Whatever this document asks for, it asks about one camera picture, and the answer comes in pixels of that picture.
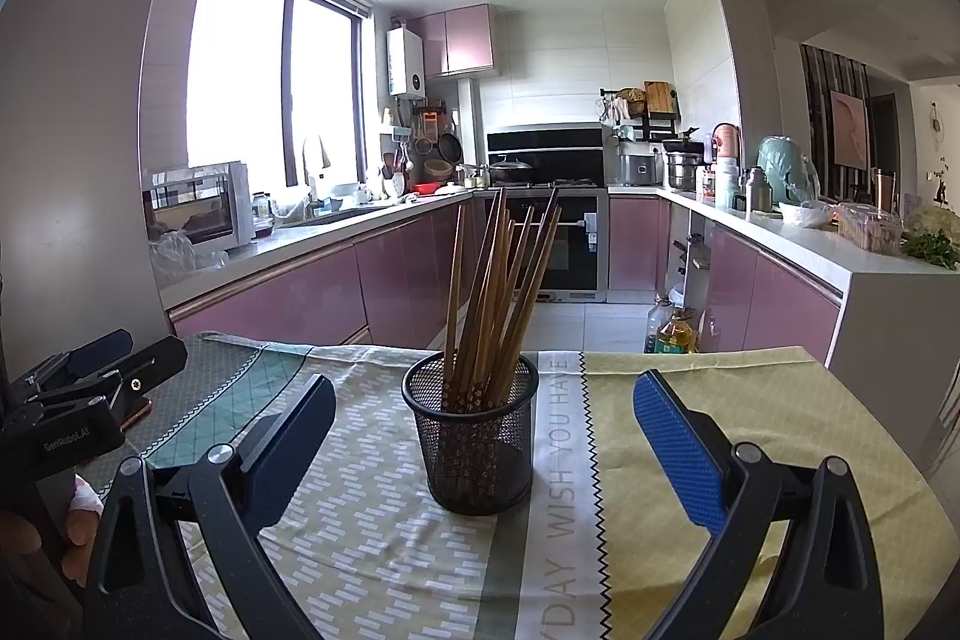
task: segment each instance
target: water heater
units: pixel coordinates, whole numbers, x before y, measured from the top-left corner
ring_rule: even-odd
[[[426,98],[424,42],[406,28],[387,32],[387,68],[390,94],[400,98]]]

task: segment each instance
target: yellow tablecloth section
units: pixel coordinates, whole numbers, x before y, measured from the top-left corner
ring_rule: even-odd
[[[800,348],[712,355],[584,354],[603,492],[610,637],[637,640],[683,584],[707,543],[685,515],[637,427],[637,374],[656,367],[690,409],[731,442],[750,440],[775,461],[817,466],[836,453],[853,469],[870,520],[885,636],[899,640],[947,579],[960,543],[923,477],[861,403]],[[724,637],[754,617],[786,523],[774,525]]]

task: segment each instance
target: utensil holder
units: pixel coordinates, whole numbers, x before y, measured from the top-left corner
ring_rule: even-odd
[[[531,403],[536,366],[517,360],[507,403],[473,413],[443,412],[443,353],[404,375],[403,400],[414,412],[427,485],[440,506],[461,515],[493,515],[522,500],[533,482]]]

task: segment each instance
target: patterned tablecloth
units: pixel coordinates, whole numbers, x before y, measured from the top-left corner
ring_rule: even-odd
[[[191,404],[131,433],[131,448],[155,464],[189,463],[216,442],[242,437],[315,374],[336,388],[333,428],[280,523],[260,535],[328,640],[642,637],[707,541],[686,520],[632,418],[632,381],[651,366],[733,441],[750,439],[789,463],[816,465],[829,453],[848,459],[871,521],[891,640],[913,626],[960,552],[909,459],[801,349],[690,357],[542,352],[530,500],[496,518],[469,518],[430,497],[400,396],[403,373],[425,352],[311,349],[214,334],[187,347],[179,393]],[[155,399],[157,408],[161,402]],[[109,464],[95,463],[88,478],[99,475],[104,486],[105,472]],[[219,626],[244,636],[197,528],[182,529]],[[784,530],[775,525],[768,535],[725,636],[749,625]]]

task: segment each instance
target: green bottle label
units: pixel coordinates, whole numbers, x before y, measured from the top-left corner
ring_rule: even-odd
[[[658,339],[654,345],[654,352],[686,352],[686,348],[682,345],[669,345]]]

